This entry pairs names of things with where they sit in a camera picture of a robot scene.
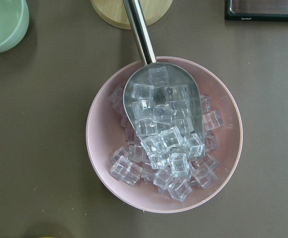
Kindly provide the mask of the pink bowl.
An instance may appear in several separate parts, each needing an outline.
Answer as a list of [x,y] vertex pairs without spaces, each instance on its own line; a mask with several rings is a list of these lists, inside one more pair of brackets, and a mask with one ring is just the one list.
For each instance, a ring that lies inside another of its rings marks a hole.
[[120,126],[120,116],[108,99],[110,93],[121,85],[142,63],[136,61],[114,73],[100,88],[89,110],[86,123],[86,145],[92,166],[101,182],[125,203],[154,213],[177,213],[196,208],[219,193],[233,175],[242,150],[243,131],[238,106],[227,87],[212,72],[203,66],[178,57],[161,56],[159,60],[176,64],[188,71],[198,84],[202,94],[208,95],[211,105],[221,115],[223,126],[213,131],[218,148],[212,155],[219,162],[215,170],[217,180],[208,188],[195,187],[183,202],[175,201],[169,195],[159,194],[156,187],[141,181],[129,186],[111,177],[110,157],[124,145],[125,136]]

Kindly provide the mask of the clear plastic ice cubes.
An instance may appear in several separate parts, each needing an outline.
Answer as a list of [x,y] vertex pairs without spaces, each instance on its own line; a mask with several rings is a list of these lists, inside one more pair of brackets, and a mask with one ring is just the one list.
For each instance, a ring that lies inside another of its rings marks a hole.
[[111,157],[110,175],[130,186],[151,182],[183,202],[194,188],[217,180],[219,163],[210,151],[217,148],[212,131],[222,126],[221,115],[177,67],[155,64],[136,77],[110,95],[128,142]]

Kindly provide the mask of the steel ice scoop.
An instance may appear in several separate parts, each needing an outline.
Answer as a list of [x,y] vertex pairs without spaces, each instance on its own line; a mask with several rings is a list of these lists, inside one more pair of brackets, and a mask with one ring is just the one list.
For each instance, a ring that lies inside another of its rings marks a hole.
[[138,0],[124,6],[143,66],[125,85],[126,115],[146,153],[172,154],[175,148],[189,158],[205,155],[203,113],[195,79],[183,68],[158,62]]

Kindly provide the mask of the round wooden stand base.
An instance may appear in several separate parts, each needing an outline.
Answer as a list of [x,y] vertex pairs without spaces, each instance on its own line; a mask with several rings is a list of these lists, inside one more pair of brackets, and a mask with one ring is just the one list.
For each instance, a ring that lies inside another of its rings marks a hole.
[[[96,13],[108,24],[131,30],[122,0],[91,0]],[[169,10],[172,0],[141,0],[141,8],[146,25],[150,26],[159,21]]]

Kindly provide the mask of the mint green bowl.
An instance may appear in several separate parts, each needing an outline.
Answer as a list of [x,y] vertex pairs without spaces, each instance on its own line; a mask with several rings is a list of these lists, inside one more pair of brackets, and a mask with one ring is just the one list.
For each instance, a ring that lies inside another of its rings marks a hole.
[[29,9],[25,0],[0,0],[0,53],[15,47],[29,26]]

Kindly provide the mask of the black framed tray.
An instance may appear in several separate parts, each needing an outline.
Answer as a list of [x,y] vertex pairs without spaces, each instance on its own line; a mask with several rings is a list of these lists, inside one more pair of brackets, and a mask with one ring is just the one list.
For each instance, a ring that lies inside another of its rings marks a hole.
[[288,0],[226,0],[226,20],[288,21]]

